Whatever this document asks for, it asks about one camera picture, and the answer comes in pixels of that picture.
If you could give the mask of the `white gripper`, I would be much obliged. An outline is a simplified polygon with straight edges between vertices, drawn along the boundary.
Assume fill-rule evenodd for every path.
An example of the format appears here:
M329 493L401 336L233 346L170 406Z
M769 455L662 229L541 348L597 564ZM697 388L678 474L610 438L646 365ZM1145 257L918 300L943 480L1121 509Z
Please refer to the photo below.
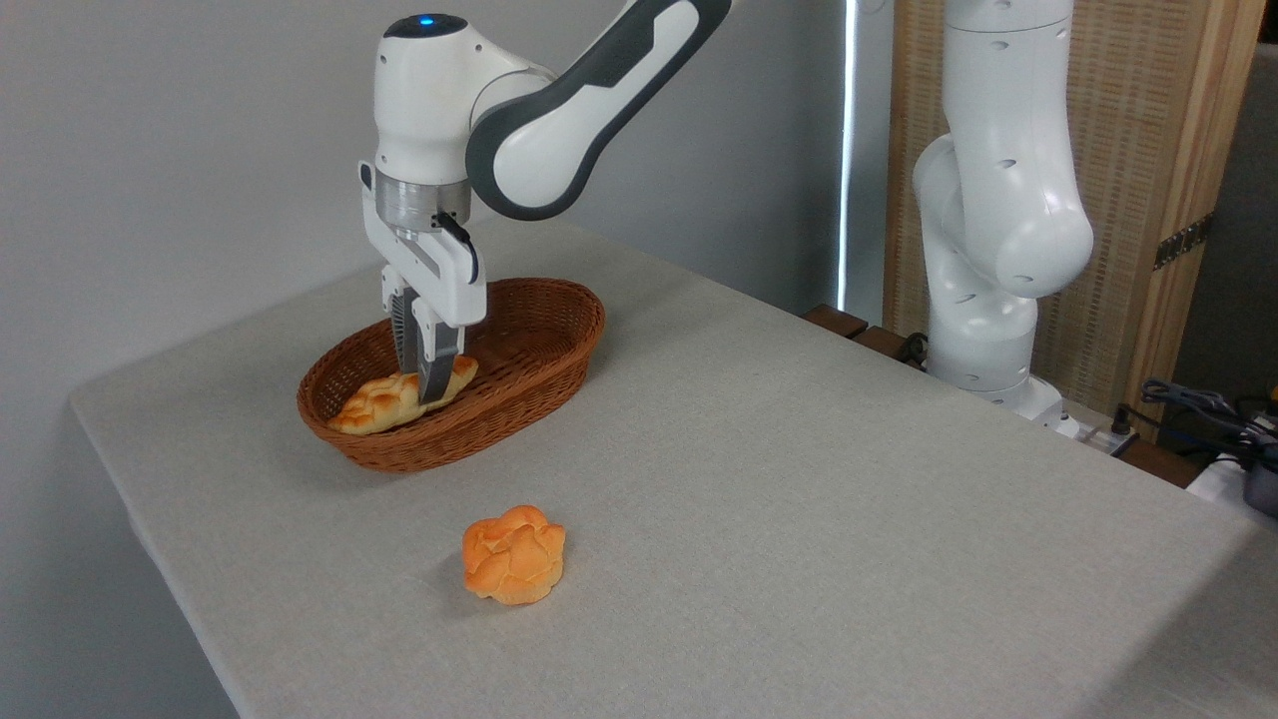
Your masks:
M487 315L484 263L466 230L437 207L437 186L399 183L366 161L359 172L366 238L389 263L380 290L397 372L418 372L419 404L435 404L464 350L463 327Z

